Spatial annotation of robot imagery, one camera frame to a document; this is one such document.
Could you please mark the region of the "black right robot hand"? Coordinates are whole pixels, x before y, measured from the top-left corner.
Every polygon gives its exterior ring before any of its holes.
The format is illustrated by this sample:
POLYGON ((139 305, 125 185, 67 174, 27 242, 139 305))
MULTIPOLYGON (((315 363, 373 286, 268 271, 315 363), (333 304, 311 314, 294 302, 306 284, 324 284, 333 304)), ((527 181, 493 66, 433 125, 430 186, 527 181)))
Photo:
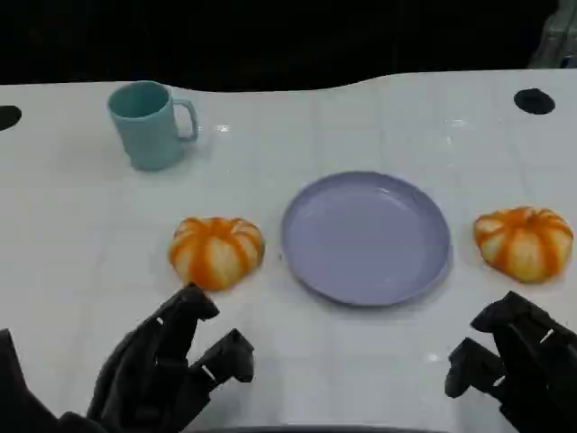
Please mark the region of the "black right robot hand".
POLYGON ((471 387, 488 394, 519 432, 574 432, 576 334, 513 291, 471 327, 491 334, 498 352, 465 338, 449 355, 445 395, 455 399, 471 387))

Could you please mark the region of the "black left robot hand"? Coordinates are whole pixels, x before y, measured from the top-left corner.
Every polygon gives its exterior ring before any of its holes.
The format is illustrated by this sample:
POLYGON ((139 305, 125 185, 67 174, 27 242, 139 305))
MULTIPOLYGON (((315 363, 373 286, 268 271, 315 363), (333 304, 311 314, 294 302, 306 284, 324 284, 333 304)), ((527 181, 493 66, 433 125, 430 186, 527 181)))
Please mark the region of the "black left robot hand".
POLYGON ((252 344, 232 329, 197 361, 188 351, 201 321, 218 315, 194 284, 127 334, 105 361, 87 417, 108 432, 181 432, 231 379, 251 382, 252 344))

